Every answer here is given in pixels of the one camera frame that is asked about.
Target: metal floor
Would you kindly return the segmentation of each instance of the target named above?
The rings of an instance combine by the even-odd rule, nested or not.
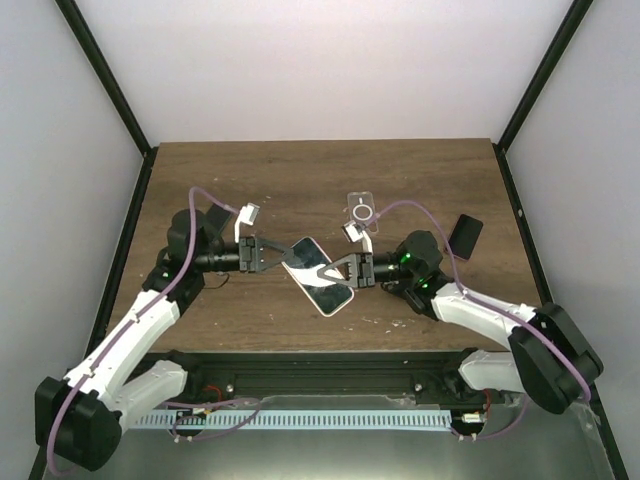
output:
[[[513,409],[492,407],[491,430]],[[46,479],[55,477],[45,475]],[[595,419],[582,406],[562,416],[530,407],[503,437],[459,443],[449,433],[240,431],[175,444],[166,431],[130,431],[101,470],[73,479],[155,480],[611,480]]]

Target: black phone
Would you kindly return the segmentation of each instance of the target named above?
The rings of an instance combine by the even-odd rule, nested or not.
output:
[[[456,226],[449,236],[449,245],[456,258],[469,260],[473,249],[476,246],[483,223],[477,218],[470,217],[464,213],[458,218]]]

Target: black frame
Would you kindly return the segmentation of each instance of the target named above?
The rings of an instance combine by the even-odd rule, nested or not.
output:
[[[533,108],[537,98],[544,89],[546,82],[553,73],[554,68],[558,64],[562,54],[566,47],[569,45],[573,35],[578,29],[582,19],[587,14],[589,7],[593,0],[574,0],[570,6],[564,20],[562,21],[556,35],[554,36],[551,44],[549,45],[547,52],[545,53],[540,65],[538,66],[534,76],[532,77],[529,86],[527,87],[522,99],[520,100],[517,108],[515,109],[503,135],[497,144],[494,144],[494,151],[500,167],[500,172],[509,196],[509,201],[514,212],[516,223],[522,237],[522,242],[525,247],[527,258],[531,267],[531,271],[534,276],[536,288],[542,302],[552,301],[551,290],[546,281],[540,259],[538,257],[535,243],[527,223],[524,209],[520,202],[516,186],[511,176],[509,164],[507,160],[507,151],[513,144],[518,132],[523,126],[526,118]],[[104,294],[100,302],[98,314],[94,323],[94,327],[87,347],[87,354],[91,352],[105,337],[107,325],[111,317],[111,312],[115,303],[115,298],[120,286],[120,281],[124,272],[126,259],[129,253],[129,248],[133,240],[133,234],[138,222],[142,202],[147,190],[147,185],[151,178],[151,170],[157,154],[157,147],[152,148],[147,141],[138,121],[131,110],[122,90],[120,89],[118,82],[116,81],[106,59],[102,55],[100,48],[93,37],[87,23],[85,22],[78,5],[75,0],[56,0],[60,11],[66,18],[67,22],[74,35],[76,36],[80,46],[84,50],[87,58],[93,66],[98,78],[102,82],[107,94],[111,98],[118,114],[122,118],[123,123],[127,127],[133,141],[136,143],[141,155],[144,157],[142,168],[136,183],[133,198],[129,206],[122,234],[118,242],[115,257],[111,265],[109,277],[105,286]],[[331,386],[327,387],[323,384],[324,378],[329,375],[335,376],[336,370],[345,372],[367,372],[369,378],[363,374],[362,377],[356,376],[356,382],[361,387],[361,390],[365,393],[398,393],[396,390],[400,385],[405,385],[410,389],[411,385],[414,385],[420,380],[416,380],[419,371],[434,371],[441,372],[442,366],[457,355],[456,353],[378,353],[378,354],[365,354],[365,353],[349,353],[349,354],[337,354],[337,353],[313,353],[313,354],[203,354],[203,360],[214,364],[222,369],[227,376],[237,375],[239,369],[245,373],[255,373],[253,388],[265,389],[265,386],[259,381],[261,368],[259,365],[268,359],[270,365],[273,368],[280,369],[285,376],[290,378],[290,374],[293,371],[306,372],[313,371],[313,375],[305,377],[300,383],[299,388],[305,388],[307,391],[314,391],[316,393],[322,393],[323,391],[330,392]],[[143,363],[149,363],[154,361],[154,354],[148,354],[145,357]],[[400,366],[400,360],[404,365],[404,360],[409,360],[410,364],[403,368]],[[292,369],[294,362],[302,362],[307,366],[302,370],[300,368]],[[416,370],[415,366],[419,365],[420,369]],[[394,372],[393,376],[389,376],[389,372]],[[401,383],[398,383],[394,379],[400,375],[402,377]],[[374,378],[378,387],[371,387],[371,378]],[[268,388],[264,391],[267,394],[276,393],[270,391]],[[464,407],[469,402],[452,402],[448,405],[451,408]],[[620,452],[617,448],[613,433],[607,417],[600,401],[600,396],[595,387],[593,387],[593,398],[591,400],[591,408],[600,417],[600,434],[606,448],[609,461],[613,472],[618,479],[626,479],[628,475],[626,473]],[[46,468],[46,459],[44,455],[44,449],[40,449],[35,459],[30,479],[40,479],[44,474]]]

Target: wire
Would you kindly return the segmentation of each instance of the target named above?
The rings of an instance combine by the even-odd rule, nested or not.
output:
[[[487,397],[487,406],[485,407],[485,415],[487,416],[486,421],[489,421],[489,412],[491,410],[491,392],[488,389],[482,390],[484,392],[485,397]]]
[[[196,193],[200,193],[204,195],[207,199],[209,199],[211,202],[215,203],[222,209],[228,212],[231,212],[235,215],[238,214],[238,210],[236,208],[233,208],[230,205],[222,203],[220,200],[215,198],[206,190],[200,187],[191,187],[191,189],[189,189],[190,235],[189,235],[189,246],[187,249],[187,256],[184,260],[184,263],[182,264],[182,267],[180,268],[178,274],[175,276],[173,281],[169,283],[169,285],[167,285],[165,289],[162,290],[162,292],[158,293],[158,295],[156,295],[149,303],[147,303],[144,307],[142,307],[136,313],[137,320],[140,320],[140,317],[142,317],[142,315],[147,313],[151,308],[153,308],[154,305],[156,305],[169,292],[171,292],[175,288],[175,286],[180,282],[180,280],[182,280],[184,275],[187,273],[187,270],[189,269],[189,265],[191,264],[191,260],[193,258],[193,253],[195,250],[195,242],[196,242],[196,207],[195,207],[195,201],[194,201],[194,197]],[[96,356],[96,359],[91,363],[89,367],[89,369],[92,372],[95,371],[96,368],[98,368],[102,360],[104,360],[104,358],[113,349],[113,347],[118,342],[118,340],[120,340],[120,338],[126,333],[127,330],[129,330],[129,328],[131,328],[131,326],[134,323],[136,323],[136,320],[129,320],[118,331],[118,333],[116,333],[113,336],[113,338],[109,341],[109,343],[100,351],[100,353]],[[75,468],[72,468],[70,470],[65,470],[65,471],[58,470],[58,467],[56,466],[55,458],[54,458],[54,446],[55,446],[56,438],[58,436],[58,431],[60,430],[60,425],[62,425],[62,420],[65,414],[67,413],[67,410],[71,406],[71,402],[80,391],[80,388],[82,388],[82,386],[85,384],[85,382],[89,378],[90,378],[89,375],[84,375],[82,378],[80,378],[80,380],[78,380],[78,383],[71,389],[67,397],[62,402],[62,405],[60,406],[60,409],[58,410],[58,413],[56,414],[55,419],[51,425],[51,430],[49,431],[49,437],[47,438],[47,465],[51,473],[56,477],[69,475],[70,473],[75,471]]]
[[[433,217],[433,215],[431,215],[431,212],[429,212],[429,210],[427,210],[422,204],[414,200],[398,200],[397,202],[393,202],[391,205],[388,205],[387,207],[383,208],[380,212],[376,213],[369,220],[367,220],[364,223],[365,227],[368,227],[373,222],[377,221],[380,217],[382,217],[384,214],[401,205],[412,205],[422,210],[422,212],[426,214],[429,217],[429,219],[431,219],[431,222],[440,233],[440,236],[442,237],[442,240],[444,242],[444,246],[447,249],[447,253],[449,254],[449,259],[451,261],[453,279],[456,282],[456,286],[458,287],[458,290],[460,290],[462,295],[467,299],[469,299],[471,302],[475,303],[476,305],[486,308],[487,310],[491,310],[492,312],[495,312],[499,315],[503,315],[510,320],[513,320],[515,323],[517,323],[518,325],[526,329],[529,333],[531,333],[531,335],[533,335],[538,340],[540,340],[540,342],[545,347],[547,347],[547,349],[549,349],[549,351],[558,359],[558,361],[565,366],[565,368],[569,371],[569,373],[573,375],[573,377],[576,379],[576,382],[578,382],[578,384],[580,385],[580,388],[582,389],[584,401],[589,402],[591,400],[591,390],[589,389],[589,385],[587,384],[585,379],[582,378],[582,375],[580,375],[580,372],[578,372],[576,367],[574,367],[571,364],[569,359],[558,349],[558,347],[556,347],[547,337],[545,337],[542,334],[542,332],[536,329],[533,325],[530,325],[529,322],[522,320],[521,318],[517,317],[511,312],[508,312],[499,307],[491,305],[490,303],[487,303],[484,300],[477,298],[473,294],[469,293],[469,290],[460,281],[460,276],[458,275],[458,269],[456,267],[455,257],[453,255],[453,252],[451,251],[451,245],[449,245],[449,240],[447,239],[447,235],[444,233],[444,230],[442,229],[438,221]]]
[[[182,264],[182,267],[180,268],[180,270],[178,271],[178,273],[176,274],[175,278],[169,283],[169,285],[167,285],[164,290],[162,290],[160,293],[158,293],[158,295],[156,295],[156,297],[151,300],[149,303],[147,303],[144,307],[142,307],[138,313],[136,314],[136,316],[138,318],[140,318],[142,315],[144,315],[145,313],[147,313],[149,310],[151,310],[153,308],[153,306],[155,304],[157,304],[160,300],[162,300],[164,297],[167,296],[167,294],[169,292],[171,292],[176,285],[180,282],[180,280],[182,280],[182,277],[185,276],[185,274],[187,273],[187,270],[189,269],[189,266],[191,265],[191,260],[193,259],[193,253],[195,251],[196,248],[196,206],[195,206],[195,201],[194,201],[194,197],[196,193],[200,193],[202,195],[204,195],[205,197],[207,197],[209,200],[211,200],[213,203],[215,203],[216,205],[218,205],[220,208],[231,212],[235,215],[238,214],[238,210],[222,203],[221,201],[219,201],[217,198],[215,198],[214,196],[212,196],[209,192],[207,192],[206,190],[203,190],[200,187],[191,187],[191,189],[189,190],[189,223],[190,223],[190,229],[189,229],[189,247],[187,248],[187,256],[184,259],[184,263]]]
[[[492,438],[501,437],[502,435],[504,435],[506,433],[509,433],[511,430],[513,430],[516,427],[516,425],[518,425],[522,421],[522,418],[524,417],[524,414],[527,411],[527,407],[528,406],[529,406],[529,397],[527,395],[523,395],[522,396],[522,408],[520,409],[520,413],[518,413],[518,416],[515,418],[515,420],[513,422],[511,422],[505,428],[503,428],[502,430],[499,430],[497,432],[490,433],[488,435],[481,435],[479,437],[475,437],[475,438],[473,438],[473,441],[475,442],[477,440],[491,440]],[[469,438],[469,437],[465,437],[464,435],[462,435],[461,433],[456,431],[453,427],[451,427],[451,433],[453,433],[458,438],[462,438],[462,439]]]
[[[167,407],[177,407],[177,408],[207,408],[207,409],[213,409],[213,408],[224,407],[224,406],[229,406],[229,405],[242,405],[242,404],[247,404],[249,402],[253,402],[256,405],[256,408],[251,413],[251,415],[249,415],[243,421],[239,422],[238,424],[234,425],[231,428],[227,428],[226,430],[223,430],[221,432],[216,432],[216,433],[212,433],[212,434],[209,434],[209,435],[197,435],[195,437],[184,437],[182,435],[179,435],[178,432],[177,432],[177,428],[180,425],[180,423],[183,423],[183,422],[185,422],[186,420],[188,420],[190,418],[197,418],[198,420],[202,420],[202,419],[200,417],[198,417],[197,415],[187,415],[185,417],[176,419],[175,423],[173,424],[173,428],[171,429],[171,433],[172,433],[172,436],[173,436],[174,439],[179,440],[180,438],[183,438],[183,439],[188,440],[190,442],[191,441],[201,442],[203,440],[211,440],[213,438],[224,437],[225,435],[229,435],[230,433],[237,432],[238,430],[240,430],[245,425],[251,423],[258,416],[258,413],[260,413],[260,408],[261,408],[260,400],[258,400],[257,398],[236,398],[236,399],[233,399],[233,400],[224,400],[222,402],[199,403],[199,404],[181,403],[181,402],[164,402],[163,405],[166,405]]]

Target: black bracket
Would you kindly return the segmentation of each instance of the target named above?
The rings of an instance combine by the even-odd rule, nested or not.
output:
[[[270,261],[264,259],[264,250],[274,250],[281,255]],[[264,272],[293,257],[293,250],[280,243],[260,237],[240,237],[238,242],[241,272]]]
[[[346,278],[336,278],[328,275],[329,270],[337,270],[338,267],[346,265]],[[376,284],[373,273],[373,254],[371,253],[351,253],[326,267],[318,269],[318,277],[323,280],[346,285],[351,288],[369,288]]]

